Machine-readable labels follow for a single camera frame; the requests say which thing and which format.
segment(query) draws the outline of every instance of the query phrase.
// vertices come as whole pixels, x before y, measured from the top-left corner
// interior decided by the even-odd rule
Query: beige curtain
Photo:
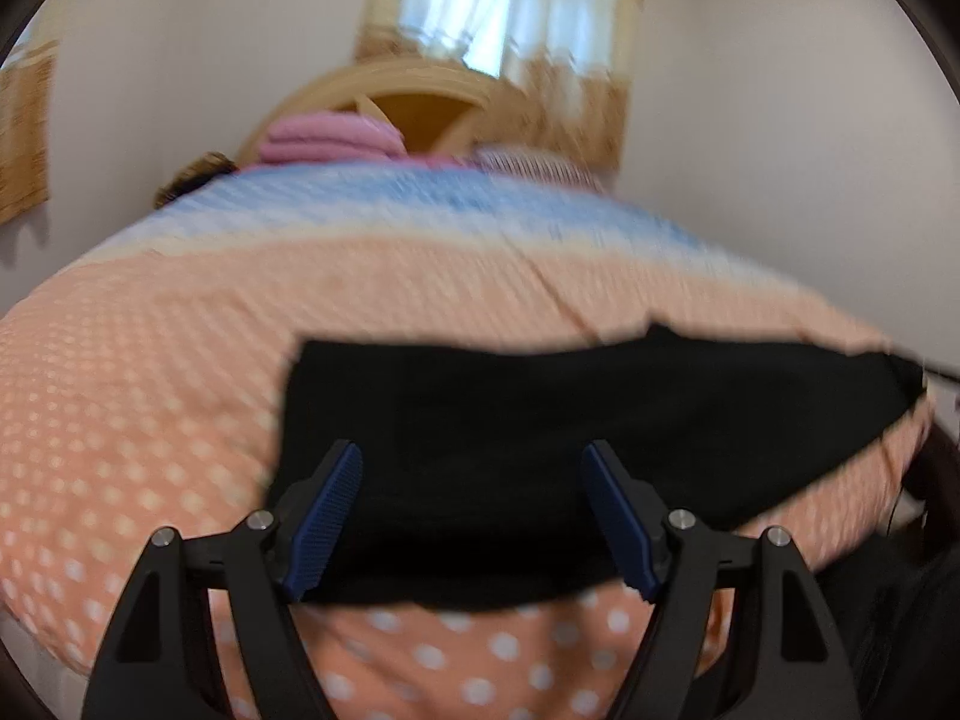
[[[478,30],[503,15],[496,66],[504,83],[479,137],[546,148],[594,169],[618,167],[641,0],[509,0],[504,14],[498,2],[368,0],[356,56],[412,53],[469,64]]]
[[[482,136],[616,169],[623,148],[641,0],[512,0],[504,88]]]
[[[0,69],[0,224],[48,199],[47,109],[72,0],[46,0]]]

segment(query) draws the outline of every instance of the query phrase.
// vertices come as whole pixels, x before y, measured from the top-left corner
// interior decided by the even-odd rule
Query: curved headboard
[[[256,162],[256,147],[277,119],[314,111],[357,111],[400,129],[410,153],[460,154],[499,82],[461,65],[388,57],[321,76],[289,95],[251,132],[238,165]]]

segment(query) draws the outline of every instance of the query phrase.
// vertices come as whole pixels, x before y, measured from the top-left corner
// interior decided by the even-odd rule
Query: metal screw
[[[247,517],[247,527],[251,531],[265,531],[274,523],[274,516],[267,511],[267,509],[261,509],[259,512],[254,512],[249,517]]]
[[[150,536],[150,542],[155,547],[166,547],[173,543],[176,531],[173,528],[159,528]]]
[[[678,531],[688,531],[697,524],[697,518],[693,517],[693,512],[686,509],[673,509],[667,519]]]
[[[790,541],[793,541],[786,528],[781,528],[779,525],[774,525],[774,527],[767,531],[767,538],[770,539],[774,546],[778,547],[785,547]]]

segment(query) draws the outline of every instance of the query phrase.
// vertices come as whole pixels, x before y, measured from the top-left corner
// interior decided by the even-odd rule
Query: patterned curtain
[[[503,1],[368,0],[356,57],[422,55],[476,67],[478,34],[488,42],[496,33],[494,72],[503,83],[478,137],[618,167],[642,0],[506,0],[501,12]]]
[[[72,0],[46,0],[0,69],[0,224],[49,199],[47,109]]]

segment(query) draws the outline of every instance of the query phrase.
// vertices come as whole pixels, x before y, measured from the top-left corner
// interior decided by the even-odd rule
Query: bed
[[[491,84],[409,58],[347,68],[287,98],[237,162],[253,165],[278,118],[317,110],[388,119],[415,154],[459,154],[482,132]],[[590,191],[426,162],[221,177],[105,241],[0,322],[0,637],[42,702],[78,717],[83,675],[149,533],[223,531],[257,507],[303,338],[527,351],[651,322],[848,352],[890,346],[789,279]],[[920,401],[741,530],[784,524],[826,565],[890,512],[931,414]],[[234,712],[256,716],[219,594],[213,610]],[[704,659],[729,613],[718,596]],[[546,707],[600,712],[649,614],[609,583],[495,613],[302,607],[296,622],[339,717],[454,716],[466,702],[475,717],[523,720]]]

